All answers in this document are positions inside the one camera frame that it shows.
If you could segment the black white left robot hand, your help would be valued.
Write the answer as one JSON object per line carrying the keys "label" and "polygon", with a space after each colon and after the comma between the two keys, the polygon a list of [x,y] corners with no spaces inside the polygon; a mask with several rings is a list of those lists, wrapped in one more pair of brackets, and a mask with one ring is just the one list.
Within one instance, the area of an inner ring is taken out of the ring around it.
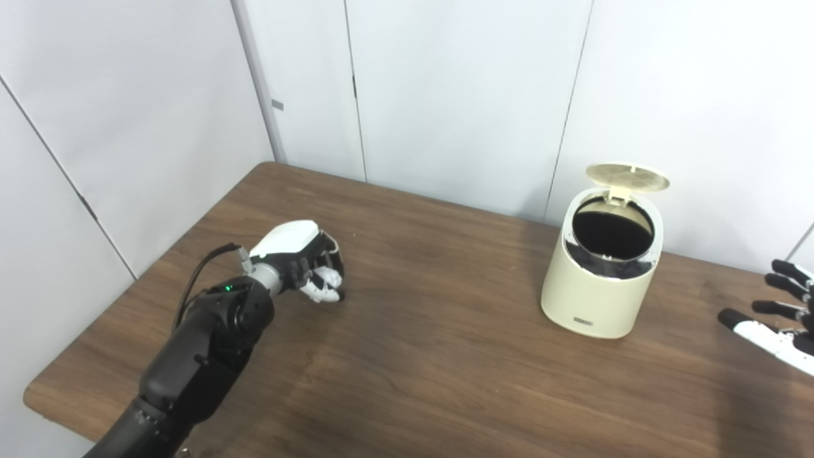
{"label": "black white left robot hand", "polygon": [[248,261],[248,275],[266,287],[270,298],[287,291],[299,291],[317,303],[345,298],[340,246],[313,220],[274,227],[249,251]]}

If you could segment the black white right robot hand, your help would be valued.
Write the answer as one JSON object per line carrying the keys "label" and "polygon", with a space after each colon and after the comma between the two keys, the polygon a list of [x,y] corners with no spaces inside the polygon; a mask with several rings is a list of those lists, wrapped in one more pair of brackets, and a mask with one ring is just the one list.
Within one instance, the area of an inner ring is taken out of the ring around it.
{"label": "black white right robot hand", "polygon": [[812,273],[798,264],[782,259],[771,261],[771,272],[764,276],[765,283],[773,289],[790,293],[802,305],[792,305],[771,300],[756,300],[751,310],[761,315],[779,316],[801,324],[801,328],[781,328],[765,324],[732,308],[722,309],[717,319],[727,330],[741,336],[747,342],[768,352],[790,367],[813,376]]}

